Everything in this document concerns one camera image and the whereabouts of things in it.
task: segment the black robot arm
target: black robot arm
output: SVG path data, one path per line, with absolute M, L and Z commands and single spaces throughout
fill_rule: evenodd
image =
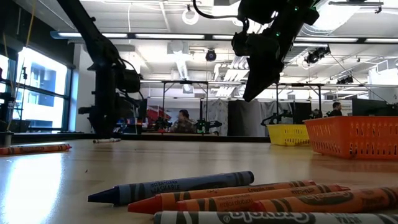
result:
M 101 34 L 79 0 L 57 0 L 85 41 L 95 71 L 95 104 L 79 108 L 80 114 L 89 114 L 94 131 L 104 138 L 110 137 L 120 117 L 132 116 L 132 107 L 137 106 L 128 93 L 140 90 L 139 74 L 128 70 L 112 42 Z M 126 97 L 119 96 L 116 89 Z
M 249 78 L 243 98 L 253 100 L 264 89 L 278 83 L 284 59 L 306 23 L 312 25 L 319 18 L 313 7 L 318 0 L 242 0 L 238 15 L 243 31 L 232 40 L 237 56 L 250 56 Z M 261 34 L 248 34 L 248 19 L 262 25 L 271 24 Z

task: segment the plastic basket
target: plastic basket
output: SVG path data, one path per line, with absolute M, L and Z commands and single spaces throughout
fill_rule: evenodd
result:
M 267 125 L 271 143 L 280 146 L 308 146 L 310 139 L 304 124 Z
M 398 117 L 339 116 L 305 125 L 315 152 L 345 159 L 398 159 Z

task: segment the person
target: person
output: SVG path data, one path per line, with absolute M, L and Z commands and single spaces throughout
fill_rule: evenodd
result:
M 333 111 L 329 114 L 329 116 L 342 116 L 343 114 L 341 113 L 341 103 L 339 102 L 334 102 L 333 104 Z
M 170 128 L 171 133 L 196 133 L 195 122 L 189 119 L 187 110 L 180 110 L 178 120 Z

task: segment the orange basket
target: orange basket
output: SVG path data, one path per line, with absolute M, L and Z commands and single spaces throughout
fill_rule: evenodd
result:
M 345 159 L 398 159 L 398 117 L 337 116 L 305 125 L 314 152 Z

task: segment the crayon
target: crayon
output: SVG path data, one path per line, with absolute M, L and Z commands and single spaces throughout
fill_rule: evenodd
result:
M 349 188 L 342 187 L 336 184 L 330 184 L 297 187 L 292 189 L 269 190 L 249 194 L 237 194 L 221 197 L 184 200 L 181 202 L 177 202 L 177 209 L 179 211 L 211 212 L 249 211 L 252 204 L 258 200 L 319 194 L 324 192 L 337 192 L 343 190 L 349 190 Z
M 392 208 L 397 205 L 398 187 L 349 190 L 275 200 L 261 200 L 252 212 L 333 212 L 361 213 Z
M 40 152 L 62 152 L 72 148 L 69 144 L 45 145 L 45 146 L 16 146 L 0 148 L 0 155 L 30 154 Z
M 97 194 L 89 195 L 88 202 L 127 205 L 161 193 L 237 187 L 249 185 L 253 182 L 253 173 L 251 171 L 244 171 L 137 184 L 124 184 L 117 185 L 112 189 Z
M 122 139 L 114 139 L 114 138 L 110 138 L 110 139 L 94 139 L 93 143 L 109 143 L 109 142 L 119 142 L 122 141 Z
M 139 202 L 129 204 L 128 211 L 136 213 L 155 214 L 160 211 L 176 211 L 177 202 L 182 200 L 208 198 L 234 194 L 245 194 L 251 192 L 262 192 L 265 190 L 287 189 L 292 187 L 304 187 L 315 185 L 312 180 L 291 181 L 283 183 L 262 184 L 249 187 L 226 187 L 222 189 L 192 190 L 189 192 L 175 192 L 158 194 Z
M 158 212 L 154 224 L 398 224 L 398 215 L 269 212 Z

